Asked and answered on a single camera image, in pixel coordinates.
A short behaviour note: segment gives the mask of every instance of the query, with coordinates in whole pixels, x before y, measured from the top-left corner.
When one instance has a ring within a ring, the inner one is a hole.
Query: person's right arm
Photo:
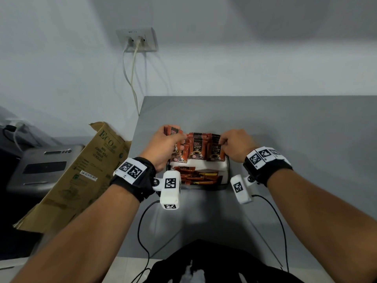
[[[259,147],[243,129],[225,132],[220,144],[239,163]],[[377,279],[377,221],[289,169],[276,171],[267,188],[293,232],[335,282]]]

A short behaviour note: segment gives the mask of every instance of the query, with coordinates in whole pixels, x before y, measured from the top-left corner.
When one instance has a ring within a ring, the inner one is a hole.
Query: floor
[[[22,268],[27,258],[18,260],[5,260],[0,262],[0,283],[9,283]],[[152,267],[158,259],[149,260],[148,267]],[[145,258],[116,257],[111,265],[104,283],[130,283],[141,272],[147,263]],[[323,270],[290,268],[292,274],[305,283],[333,283],[334,281]],[[145,271],[140,282],[144,282],[149,271]]]

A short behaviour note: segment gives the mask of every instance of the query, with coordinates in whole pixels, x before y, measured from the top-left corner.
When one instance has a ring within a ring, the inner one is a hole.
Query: person's left arm
[[[182,134],[165,136],[161,127],[140,157],[162,171],[174,144],[184,138]],[[32,257],[12,283],[101,282],[136,215],[138,198],[124,187],[111,185]]]

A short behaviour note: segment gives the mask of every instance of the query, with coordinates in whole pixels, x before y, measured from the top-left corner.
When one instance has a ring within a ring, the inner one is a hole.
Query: cardboard box
[[[107,190],[113,172],[128,157],[131,141],[124,141],[105,122],[90,126],[97,134],[43,200],[13,225],[15,228],[58,232]]]

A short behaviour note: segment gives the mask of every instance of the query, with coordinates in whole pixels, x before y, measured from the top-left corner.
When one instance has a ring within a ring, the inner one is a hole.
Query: gray desk surface
[[[130,157],[163,124],[180,125],[184,132],[244,128],[260,144],[281,151],[299,174],[377,219],[377,96],[148,96]],[[239,173],[246,175],[241,164],[231,162],[231,175]],[[265,187],[257,189],[273,202]],[[141,204],[119,256],[147,257],[137,241],[137,226],[144,209],[157,199],[154,194]],[[290,266],[318,268],[283,222]],[[283,234],[271,207],[260,198],[239,205],[230,187],[183,190],[180,209],[155,204],[140,229],[153,258],[164,259],[197,238],[242,248],[269,265],[278,266],[279,260],[285,267]]]

